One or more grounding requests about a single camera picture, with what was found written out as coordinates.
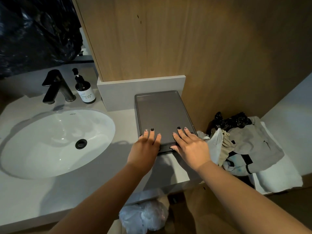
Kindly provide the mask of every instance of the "pile of clothes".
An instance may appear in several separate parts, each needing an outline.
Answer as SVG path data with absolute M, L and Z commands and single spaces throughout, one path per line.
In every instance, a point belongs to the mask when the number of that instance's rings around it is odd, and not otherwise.
M 263 171 L 283 158 L 283 150 L 271 139 L 258 117 L 243 112 L 223 119 L 215 115 L 210 137 L 222 130 L 223 141 L 218 165 L 236 176 Z

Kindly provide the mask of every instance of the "black plastic bag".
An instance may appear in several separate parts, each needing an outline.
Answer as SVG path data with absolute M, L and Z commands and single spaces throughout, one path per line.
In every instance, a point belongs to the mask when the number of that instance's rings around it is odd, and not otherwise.
M 221 112 L 217 112 L 213 120 L 214 128 L 221 128 L 226 132 L 232 128 L 244 128 L 246 125 L 251 124 L 252 121 L 243 112 L 240 112 L 239 114 L 236 114 L 228 119 L 223 119 Z
M 71 0 L 0 0 L 0 77 L 62 65 L 81 51 Z

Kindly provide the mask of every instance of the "white oval sink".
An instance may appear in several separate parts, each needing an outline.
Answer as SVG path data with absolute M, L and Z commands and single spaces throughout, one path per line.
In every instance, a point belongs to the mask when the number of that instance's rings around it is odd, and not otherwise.
M 95 110 L 77 109 L 38 115 L 3 141 L 1 169 L 14 177 L 61 175 L 99 156 L 115 134 L 113 120 Z

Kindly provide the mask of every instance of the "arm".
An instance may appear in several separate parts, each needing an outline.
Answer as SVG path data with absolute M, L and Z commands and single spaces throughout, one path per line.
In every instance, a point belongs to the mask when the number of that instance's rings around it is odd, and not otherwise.
M 120 209 L 154 165 L 161 135 L 144 132 L 132 146 L 127 164 L 111 180 L 74 208 L 49 234 L 107 233 Z
M 250 234 L 312 233 L 302 223 L 224 169 L 214 164 L 206 142 L 187 128 L 173 133 L 177 151 L 205 181 L 232 215 L 240 229 Z

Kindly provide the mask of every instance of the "faucet handle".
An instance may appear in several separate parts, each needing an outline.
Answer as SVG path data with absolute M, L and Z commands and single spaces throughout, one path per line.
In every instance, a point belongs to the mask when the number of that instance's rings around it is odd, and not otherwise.
M 59 70 L 50 70 L 46 75 L 46 79 L 42 83 L 42 86 L 51 86 L 55 81 L 63 80 L 63 76 Z

